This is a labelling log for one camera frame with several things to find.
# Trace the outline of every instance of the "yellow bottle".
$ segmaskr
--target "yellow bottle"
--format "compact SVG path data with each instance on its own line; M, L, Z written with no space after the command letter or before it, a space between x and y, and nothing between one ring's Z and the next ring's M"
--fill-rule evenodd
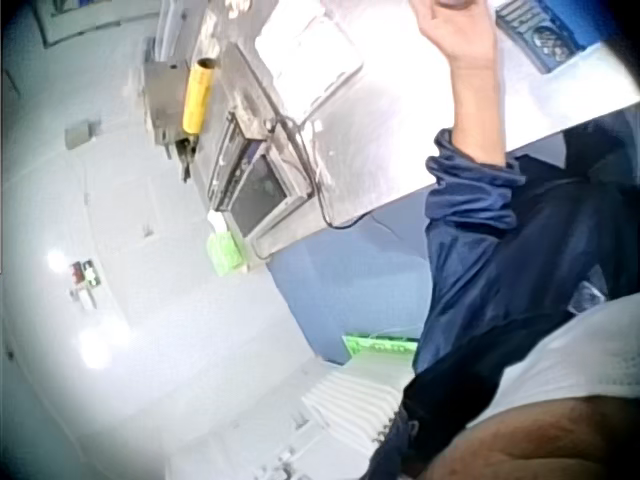
M191 68L182 117L182 128L189 135L199 135L202 131L211 96L214 68L215 61L212 58L201 58Z

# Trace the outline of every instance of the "navy blue jacket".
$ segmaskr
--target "navy blue jacket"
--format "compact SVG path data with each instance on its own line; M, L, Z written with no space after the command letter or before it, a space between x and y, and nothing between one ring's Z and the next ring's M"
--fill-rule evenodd
M640 290L637 189L526 156L504 168L479 164L452 145L450 130L435 141L431 307L417 375L366 479L428 464L489 405L506 367L575 313Z

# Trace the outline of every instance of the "stainless steel counter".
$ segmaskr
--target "stainless steel counter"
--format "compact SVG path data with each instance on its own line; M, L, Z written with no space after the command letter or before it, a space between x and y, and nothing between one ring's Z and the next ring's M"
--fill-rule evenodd
M309 143L326 169L326 201L334 223L397 200L433 183L424 161L435 152L433 138L453 120L448 66L418 32L405 0L323 0L355 44L362 70L310 118L318 128ZM237 42L282 107L255 39L277 0L253 2L230 20L224 2L213 2L222 48ZM605 113L640 101L640 90L616 57L602 45L573 63L541 75L518 48L500 38L504 66L508 148L515 149ZM214 86L196 170L206 184L228 109ZM315 199L277 225L258 243L261 256L322 228Z

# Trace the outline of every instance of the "white shirt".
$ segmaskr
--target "white shirt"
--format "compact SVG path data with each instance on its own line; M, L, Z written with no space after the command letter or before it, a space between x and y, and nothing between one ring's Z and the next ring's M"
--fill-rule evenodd
M506 410L563 398L640 398L640 293L576 316L507 368L473 426Z

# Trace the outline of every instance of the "ceiling light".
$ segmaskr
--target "ceiling light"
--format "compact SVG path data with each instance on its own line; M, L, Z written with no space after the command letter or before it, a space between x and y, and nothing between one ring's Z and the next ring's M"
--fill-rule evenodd
M51 250L47 254L49 268L56 273L64 273L69 269L69 262L60 250Z

